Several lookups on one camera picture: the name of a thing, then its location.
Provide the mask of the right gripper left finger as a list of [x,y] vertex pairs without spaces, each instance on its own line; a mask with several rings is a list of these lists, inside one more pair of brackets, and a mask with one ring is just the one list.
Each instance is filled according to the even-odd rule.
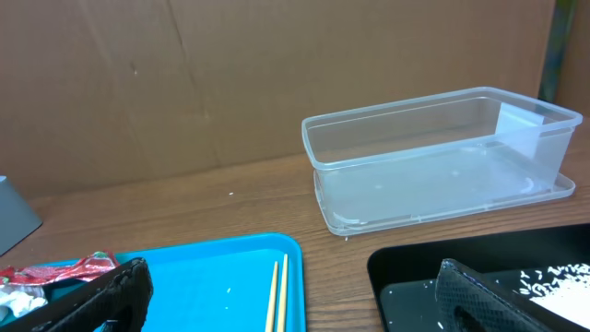
[[2,326],[1,332],[140,331],[152,295],[148,263],[138,257]]

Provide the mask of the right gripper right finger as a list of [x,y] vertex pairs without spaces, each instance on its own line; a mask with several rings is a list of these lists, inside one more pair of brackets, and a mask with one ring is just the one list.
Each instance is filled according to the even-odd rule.
[[444,259],[436,279],[441,322],[456,332],[586,332],[588,329],[505,289],[454,260]]

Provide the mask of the white tissue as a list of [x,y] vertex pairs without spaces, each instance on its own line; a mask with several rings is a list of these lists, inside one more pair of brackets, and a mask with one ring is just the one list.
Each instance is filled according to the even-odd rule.
[[41,286],[2,285],[1,319],[9,314],[16,318],[43,307],[48,303]]

